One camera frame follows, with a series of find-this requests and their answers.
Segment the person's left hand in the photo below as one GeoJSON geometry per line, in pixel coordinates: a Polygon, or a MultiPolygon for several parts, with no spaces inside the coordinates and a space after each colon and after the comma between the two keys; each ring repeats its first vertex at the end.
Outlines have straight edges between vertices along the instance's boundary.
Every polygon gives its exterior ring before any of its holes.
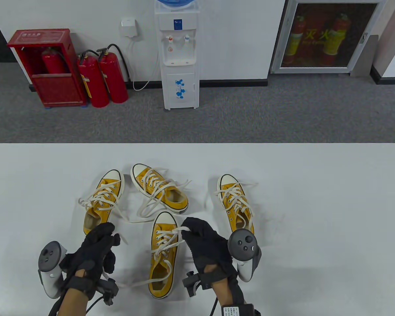
{"type": "Polygon", "coordinates": [[[120,245],[120,236],[115,233],[113,223],[101,223],[92,229],[80,248],[67,254],[59,263],[66,273],[63,289],[75,289],[88,297],[90,301],[96,292],[96,286],[103,272],[111,274],[115,269],[116,257],[112,247],[120,245]]]}

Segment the person's right hand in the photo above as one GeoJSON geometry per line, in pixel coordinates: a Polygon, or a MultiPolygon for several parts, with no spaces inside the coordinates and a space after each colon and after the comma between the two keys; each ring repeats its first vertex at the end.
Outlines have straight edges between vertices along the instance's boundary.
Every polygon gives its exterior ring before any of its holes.
{"type": "Polygon", "coordinates": [[[190,248],[201,283],[210,286],[227,279],[229,286],[238,285],[238,272],[233,266],[227,239],[196,217],[187,217],[182,226],[189,229],[183,230],[181,235],[190,248]]]}

